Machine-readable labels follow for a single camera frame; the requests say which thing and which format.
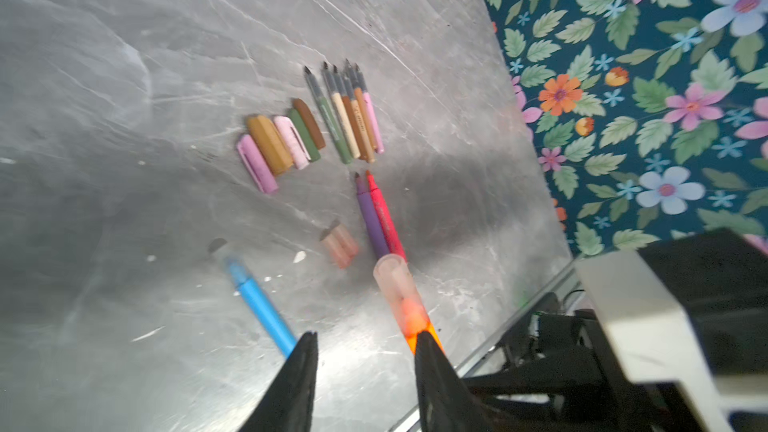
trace floral fabric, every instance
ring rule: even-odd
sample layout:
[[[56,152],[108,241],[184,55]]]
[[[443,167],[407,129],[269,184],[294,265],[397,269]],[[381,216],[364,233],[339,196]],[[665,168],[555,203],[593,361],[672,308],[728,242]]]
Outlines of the floral fabric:
[[[768,0],[486,0],[574,254],[768,253]]]

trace gray marble table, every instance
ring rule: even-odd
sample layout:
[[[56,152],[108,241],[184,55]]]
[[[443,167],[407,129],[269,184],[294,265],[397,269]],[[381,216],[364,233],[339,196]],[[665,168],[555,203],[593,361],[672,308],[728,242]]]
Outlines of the gray marble table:
[[[350,181],[365,164],[328,147],[265,197],[234,151],[247,114],[313,106],[304,64],[344,58],[454,363],[568,262],[483,0],[0,0],[4,430],[236,430],[283,359],[216,237],[320,332],[314,430],[385,430],[416,403]],[[318,243],[335,219],[362,245],[344,271]]]

